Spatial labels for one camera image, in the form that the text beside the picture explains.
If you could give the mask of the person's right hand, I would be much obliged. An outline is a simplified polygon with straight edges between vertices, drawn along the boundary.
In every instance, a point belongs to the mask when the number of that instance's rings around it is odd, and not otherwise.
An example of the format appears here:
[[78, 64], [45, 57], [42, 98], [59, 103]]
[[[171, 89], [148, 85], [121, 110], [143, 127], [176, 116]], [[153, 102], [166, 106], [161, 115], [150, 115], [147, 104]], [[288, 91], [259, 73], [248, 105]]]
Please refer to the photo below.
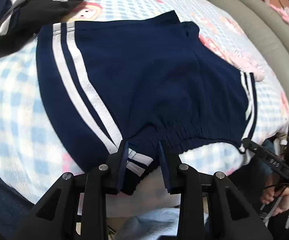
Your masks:
[[279, 215], [289, 209], [289, 187], [284, 187], [279, 191], [275, 191], [275, 187], [264, 189], [260, 198], [262, 204], [270, 204], [278, 197], [281, 197], [282, 199], [275, 208], [272, 216]]

